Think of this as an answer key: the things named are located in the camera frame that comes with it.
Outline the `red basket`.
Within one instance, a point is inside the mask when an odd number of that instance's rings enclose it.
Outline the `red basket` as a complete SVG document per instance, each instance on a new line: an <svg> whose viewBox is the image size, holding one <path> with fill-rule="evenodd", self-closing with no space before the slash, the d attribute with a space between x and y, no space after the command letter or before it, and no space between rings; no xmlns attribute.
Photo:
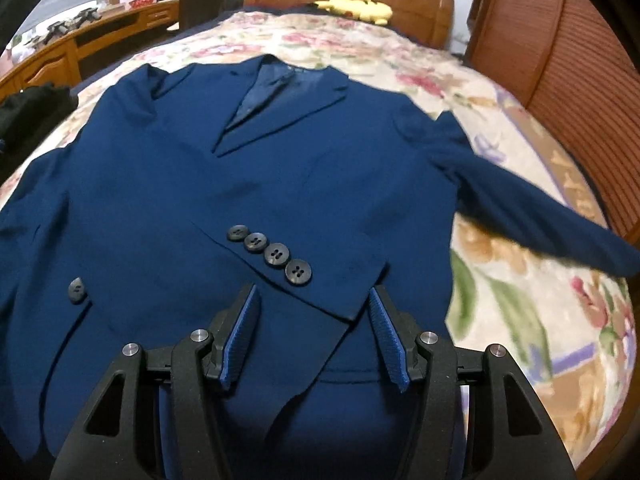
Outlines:
<svg viewBox="0 0 640 480"><path fill-rule="evenodd" d="M156 3L156 0L130 0L128 6L130 9L140 9L153 3Z"/></svg>

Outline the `black folded garment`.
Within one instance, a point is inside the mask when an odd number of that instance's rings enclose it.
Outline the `black folded garment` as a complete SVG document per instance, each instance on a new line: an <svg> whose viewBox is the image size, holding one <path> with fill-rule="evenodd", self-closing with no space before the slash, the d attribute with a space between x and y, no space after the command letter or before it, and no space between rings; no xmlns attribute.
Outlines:
<svg viewBox="0 0 640 480"><path fill-rule="evenodd" d="M72 89L52 82L7 96L1 102L1 182L77 107Z"/></svg>

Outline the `wooden desk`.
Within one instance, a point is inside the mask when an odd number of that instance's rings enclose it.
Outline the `wooden desk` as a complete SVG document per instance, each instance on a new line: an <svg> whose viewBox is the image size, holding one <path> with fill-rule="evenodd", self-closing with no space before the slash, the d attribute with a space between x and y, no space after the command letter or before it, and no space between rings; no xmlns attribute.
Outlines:
<svg viewBox="0 0 640 480"><path fill-rule="evenodd" d="M171 36L178 0L166 0L102 18L29 55L1 78L1 95L47 82L75 87L100 70Z"/></svg>

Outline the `yellow Pikachu plush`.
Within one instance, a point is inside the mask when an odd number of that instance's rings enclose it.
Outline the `yellow Pikachu plush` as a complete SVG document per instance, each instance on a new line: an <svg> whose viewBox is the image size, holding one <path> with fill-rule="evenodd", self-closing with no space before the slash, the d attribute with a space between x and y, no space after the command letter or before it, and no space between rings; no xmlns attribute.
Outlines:
<svg viewBox="0 0 640 480"><path fill-rule="evenodd" d="M318 0L314 5L343 18L386 26L393 17L393 10L385 3L376 0Z"/></svg>

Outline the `navy blue suit jacket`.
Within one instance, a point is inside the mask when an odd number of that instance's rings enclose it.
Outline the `navy blue suit jacket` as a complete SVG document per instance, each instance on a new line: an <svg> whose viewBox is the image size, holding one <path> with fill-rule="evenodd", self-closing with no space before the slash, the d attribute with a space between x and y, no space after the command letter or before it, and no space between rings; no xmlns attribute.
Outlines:
<svg viewBox="0 0 640 480"><path fill-rule="evenodd" d="M258 288L230 398L245 479L388 479L414 401L390 382L370 290L440 332L456 214L612 276L638 252L475 154L454 115L271 55L145 65L107 89L1 211L1 428L51 463L130 342L171 346Z"/></svg>

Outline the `red-brown louvered wardrobe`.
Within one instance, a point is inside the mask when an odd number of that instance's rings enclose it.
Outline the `red-brown louvered wardrobe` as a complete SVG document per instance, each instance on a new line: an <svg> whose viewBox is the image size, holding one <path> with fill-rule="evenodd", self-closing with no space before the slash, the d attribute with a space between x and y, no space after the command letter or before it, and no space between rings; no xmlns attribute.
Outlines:
<svg viewBox="0 0 640 480"><path fill-rule="evenodd" d="M482 0L466 50L587 170L639 241L639 74L589 0Z"/></svg>

